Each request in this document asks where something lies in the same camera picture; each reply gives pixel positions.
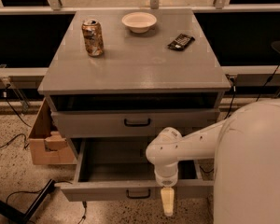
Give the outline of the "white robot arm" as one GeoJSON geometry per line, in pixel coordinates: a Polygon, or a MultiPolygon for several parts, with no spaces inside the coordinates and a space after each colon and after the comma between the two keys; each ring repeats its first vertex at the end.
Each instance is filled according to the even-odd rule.
{"type": "Polygon", "coordinates": [[[214,160],[214,224],[280,224],[280,98],[258,101],[182,136],[167,127],[148,145],[164,213],[173,213],[180,161],[214,160]]]}

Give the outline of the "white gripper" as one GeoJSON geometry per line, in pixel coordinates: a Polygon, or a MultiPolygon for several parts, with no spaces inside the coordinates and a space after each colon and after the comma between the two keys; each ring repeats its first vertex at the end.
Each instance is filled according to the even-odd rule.
{"type": "Polygon", "coordinates": [[[157,183],[164,187],[161,189],[161,201],[163,212],[167,217],[171,217],[174,213],[175,191],[173,187],[178,180],[177,167],[155,167],[154,174],[157,183]]]}

